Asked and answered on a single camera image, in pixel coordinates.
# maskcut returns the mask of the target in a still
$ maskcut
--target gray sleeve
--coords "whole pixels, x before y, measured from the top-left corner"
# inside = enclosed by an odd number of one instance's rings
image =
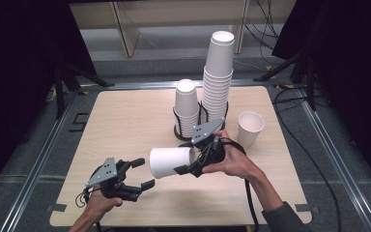
[[[284,202],[284,205],[271,212],[262,213],[271,231],[280,232],[308,232],[312,231],[307,225],[303,224],[291,206]]]

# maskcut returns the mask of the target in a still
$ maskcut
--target white paper cup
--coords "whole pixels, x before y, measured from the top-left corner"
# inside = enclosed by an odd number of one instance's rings
[[[258,134],[265,126],[265,121],[261,115],[250,111],[242,113],[238,119],[238,123],[238,141],[244,148],[252,146]]]
[[[198,112],[197,91],[192,80],[182,79],[177,84],[174,108],[183,117],[190,117]]]
[[[189,147],[153,148],[150,152],[150,169],[156,179],[177,174],[174,168],[191,165],[196,161],[194,149]]]
[[[206,70],[209,74],[226,76],[232,72],[234,41],[234,35],[230,32],[213,33],[206,61]]]

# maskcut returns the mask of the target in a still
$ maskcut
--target power cord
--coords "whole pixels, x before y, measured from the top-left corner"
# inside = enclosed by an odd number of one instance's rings
[[[325,184],[327,185],[328,189],[329,189],[329,192],[330,194],[332,195],[332,198],[333,198],[333,202],[335,204],[335,210],[336,210],[336,217],[337,217],[337,231],[340,232],[342,230],[342,225],[341,225],[341,217],[340,217],[340,210],[339,210],[339,203],[338,203],[338,200],[336,198],[336,195],[330,185],[330,183],[328,182],[327,178],[325,177],[324,173],[322,172],[321,168],[319,167],[319,165],[317,164],[317,162],[312,158],[312,156],[310,155],[309,151],[306,150],[306,148],[302,145],[302,143],[300,143],[300,141],[293,135],[293,133],[288,129],[287,125],[285,124],[285,122],[283,121],[281,115],[280,115],[280,111],[278,110],[278,104],[281,103],[281,102],[286,102],[286,101],[278,101],[278,97],[280,95],[282,95],[282,93],[285,93],[286,91],[289,91],[289,90],[296,90],[298,88],[290,88],[290,89],[284,89],[282,90],[281,92],[279,92],[276,96],[275,96],[275,99],[273,101],[273,104],[274,104],[274,107],[275,107],[275,113],[276,113],[276,116],[278,117],[278,119],[280,120],[281,124],[283,125],[283,127],[286,129],[286,131],[295,139],[295,141],[300,145],[300,147],[303,149],[303,151],[308,155],[309,159],[312,161],[312,163],[314,164],[315,168],[318,170],[318,173],[321,175],[322,179],[324,180]]]

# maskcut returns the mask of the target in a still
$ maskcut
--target table surface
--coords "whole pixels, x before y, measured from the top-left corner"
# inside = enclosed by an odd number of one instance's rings
[[[198,98],[203,90],[197,89]],[[71,226],[83,212],[75,197],[84,189],[93,171],[106,158],[135,160],[146,164],[129,169],[126,185],[139,187],[154,179],[149,165],[154,147],[177,147],[184,142],[173,132],[175,89],[106,91],[99,94],[82,135],[57,204],[67,205],[65,212],[53,212],[53,226]],[[247,155],[264,170],[276,191],[295,210],[307,204],[288,147],[264,87],[232,87],[225,129],[237,140],[238,117],[245,111],[261,114],[265,128]],[[262,207],[252,191],[255,213],[260,223]],[[297,212],[304,223],[310,212]],[[253,224],[243,179],[223,173],[174,175],[156,180],[156,186],[143,192],[137,202],[107,213],[101,221],[109,226],[190,226]]]

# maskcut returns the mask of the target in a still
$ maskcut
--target cup stack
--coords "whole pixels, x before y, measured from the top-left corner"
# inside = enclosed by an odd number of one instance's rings
[[[233,76],[234,35],[226,31],[214,32],[204,67],[202,122],[225,117],[228,91]]]
[[[200,112],[197,91],[192,80],[182,79],[177,84],[173,111],[176,122],[176,135],[185,139],[191,138],[193,127],[198,124]]]

